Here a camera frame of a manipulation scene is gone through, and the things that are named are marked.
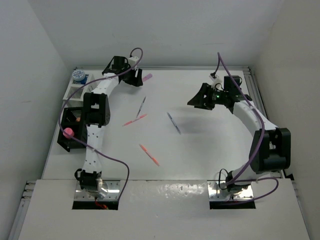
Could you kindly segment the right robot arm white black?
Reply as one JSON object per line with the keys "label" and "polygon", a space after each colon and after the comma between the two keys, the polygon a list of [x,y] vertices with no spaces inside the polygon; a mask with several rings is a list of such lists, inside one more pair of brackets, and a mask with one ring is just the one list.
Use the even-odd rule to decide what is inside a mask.
{"label": "right robot arm white black", "polygon": [[289,129],[276,126],[256,108],[252,98],[242,92],[240,76],[220,79],[212,73],[209,77],[212,84],[203,83],[187,104],[204,110],[213,110],[217,105],[224,106],[252,135],[248,162],[230,171],[220,189],[235,193],[266,174],[288,169],[291,165]]}

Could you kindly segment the purple highlighter marker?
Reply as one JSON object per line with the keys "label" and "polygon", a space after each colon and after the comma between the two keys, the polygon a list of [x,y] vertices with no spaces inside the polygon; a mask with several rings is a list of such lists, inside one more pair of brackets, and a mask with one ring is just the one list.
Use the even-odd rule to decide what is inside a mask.
{"label": "purple highlighter marker", "polygon": [[149,79],[152,78],[152,77],[153,77],[153,75],[152,75],[151,73],[149,73],[149,74],[147,74],[146,76],[144,76],[144,77],[142,78],[142,81],[145,82],[145,81],[149,80]]}

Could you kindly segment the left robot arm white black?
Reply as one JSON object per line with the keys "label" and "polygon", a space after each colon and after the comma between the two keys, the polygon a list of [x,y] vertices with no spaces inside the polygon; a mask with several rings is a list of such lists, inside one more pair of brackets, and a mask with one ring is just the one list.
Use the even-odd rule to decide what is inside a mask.
{"label": "left robot arm white black", "polygon": [[81,119],[86,126],[87,140],[85,161],[80,174],[75,173],[80,188],[90,193],[102,192],[102,164],[100,152],[106,126],[110,122],[111,112],[109,97],[120,82],[134,87],[143,85],[142,69],[137,68],[140,58],[130,56],[114,56],[103,70],[103,80],[91,92],[83,97],[83,116]]}

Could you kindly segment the pink cap glue bottle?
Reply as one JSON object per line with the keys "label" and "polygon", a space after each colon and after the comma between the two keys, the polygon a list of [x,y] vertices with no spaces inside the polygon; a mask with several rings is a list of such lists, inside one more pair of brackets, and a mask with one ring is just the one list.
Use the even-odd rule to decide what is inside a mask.
{"label": "pink cap glue bottle", "polygon": [[62,134],[66,139],[71,139],[74,137],[75,132],[70,127],[67,127],[62,131]]}

